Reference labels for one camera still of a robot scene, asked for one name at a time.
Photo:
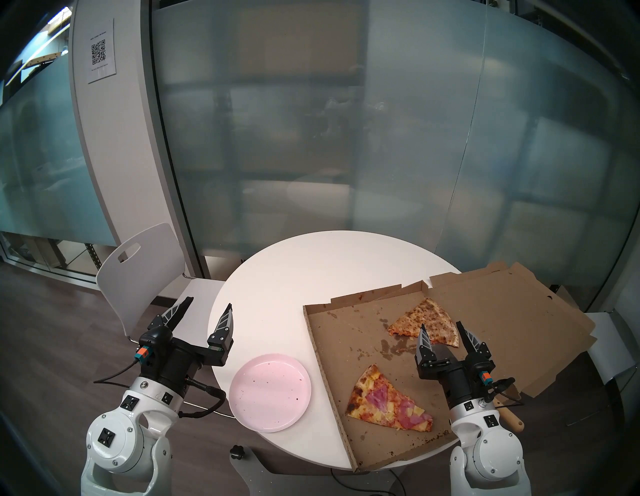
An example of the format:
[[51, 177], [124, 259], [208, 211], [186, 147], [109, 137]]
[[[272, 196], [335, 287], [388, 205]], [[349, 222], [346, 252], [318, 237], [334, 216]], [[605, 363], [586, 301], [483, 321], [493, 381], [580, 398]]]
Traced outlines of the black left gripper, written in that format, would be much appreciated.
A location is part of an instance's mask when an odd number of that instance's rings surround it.
[[187, 394], [196, 372], [203, 366], [223, 367], [234, 343], [231, 303], [209, 334], [206, 347], [173, 336], [172, 332], [193, 301], [194, 298], [188, 296], [165, 313], [156, 315], [149, 330], [139, 338], [139, 345], [149, 349], [148, 357], [141, 364], [140, 376], [160, 383], [179, 396]]

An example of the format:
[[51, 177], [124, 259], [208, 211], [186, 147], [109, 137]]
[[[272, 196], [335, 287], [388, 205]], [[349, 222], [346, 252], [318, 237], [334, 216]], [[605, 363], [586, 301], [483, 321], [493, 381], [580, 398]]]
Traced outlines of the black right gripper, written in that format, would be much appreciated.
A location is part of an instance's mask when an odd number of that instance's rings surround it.
[[425, 324], [420, 325], [417, 338], [415, 361], [418, 376], [422, 380], [436, 380], [443, 389], [448, 406], [457, 406], [472, 399], [484, 399], [492, 402], [489, 386], [481, 378], [483, 373], [491, 373], [495, 369], [492, 355], [485, 342], [479, 340], [471, 331], [467, 330], [461, 321], [456, 321], [459, 338], [467, 353], [463, 361], [454, 358], [435, 360], [431, 340]]

